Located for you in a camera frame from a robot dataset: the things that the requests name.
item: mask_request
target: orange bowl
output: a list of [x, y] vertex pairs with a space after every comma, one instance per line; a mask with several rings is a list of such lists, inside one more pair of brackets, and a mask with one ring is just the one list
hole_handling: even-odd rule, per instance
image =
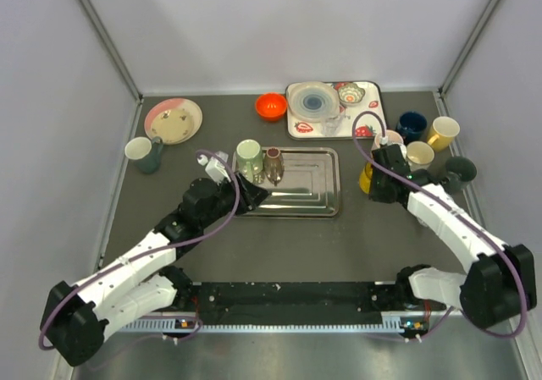
[[288, 101], [280, 94], [269, 92], [256, 100], [256, 112], [268, 122], [276, 122], [285, 116]]

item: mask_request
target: white wall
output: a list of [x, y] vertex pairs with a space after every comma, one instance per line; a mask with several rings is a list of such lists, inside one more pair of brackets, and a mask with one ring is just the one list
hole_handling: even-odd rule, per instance
[[542, 252], [540, 0], [505, 0], [449, 96], [486, 222]]
[[135, 110], [75, 0], [0, 0], [0, 377], [47, 378], [49, 289], [91, 272]]
[[439, 86], [488, 0], [92, 0], [145, 92]]

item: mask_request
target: table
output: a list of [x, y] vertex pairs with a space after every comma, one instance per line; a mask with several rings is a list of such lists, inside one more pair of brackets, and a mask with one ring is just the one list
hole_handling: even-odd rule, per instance
[[[146, 98], [137, 135], [144, 135], [145, 114], [164, 97]], [[238, 141], [253, 138], [263, 146], [330, 146], [339, 153], [343, 208], [331, 220], [236, 218], [216, 237], [201, 243], [178, 265], [195, 281], [374, 281], [393, 280], [403, 267], [427, 263], [460, 272], [447, 247], [398, 204], [368, 200], [357, 185], [364, 160], [351, 140], [298, 141], [285, 123], [267, 124], [253, 112], [255, 96], [196, 96], [203, 125], [192, 139], [166, 147], [163, 165], [143, 175], [126, 170], [105, 262], [135, 245], [174, 209], [189, 183], [204, 172], [194, 151], [233, 153]], [[383, 94], [388, 125], [402, 112], [417, 110], [428, 121], [438, 116], [430, 92]], [[363, 146], [369, 149], [370, 141]], [[432, 169], [442, 167], [448, 151]], [[457, 203], [465, 207], [461, 196]], [[506, 323], [501, 330], [509, 330]], [[91, 360], [99, 365], [139, 335], [113, 336]], [[356, 334], [201, 334], [175, 348], [149, 339], [116, 357], [99, 372], [84, 366], [76, 380], [430, 380], [526, 378], [513, 342], [491, 339], [452, 317], [421, 345], [404, 345]]]

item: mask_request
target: teal mug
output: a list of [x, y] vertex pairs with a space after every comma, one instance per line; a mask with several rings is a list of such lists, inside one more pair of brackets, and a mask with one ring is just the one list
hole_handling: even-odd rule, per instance
[[163, 141], [161, 137], [150, 140], [136, 137], [124, 147], [124, 154], [142, 173], [152, 174], [160, 168]]

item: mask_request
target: metal tray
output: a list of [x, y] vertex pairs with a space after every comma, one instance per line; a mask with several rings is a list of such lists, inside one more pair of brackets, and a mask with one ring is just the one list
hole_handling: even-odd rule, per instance
[[[285, 163], [275, 187], [265, 174], [256, 184], [271, 196], [244, 218], [332, 218], [340, 210], [339, 155], [328, 147], [279, 147]], [[235, 154], [233, 169], [237, 170]]]

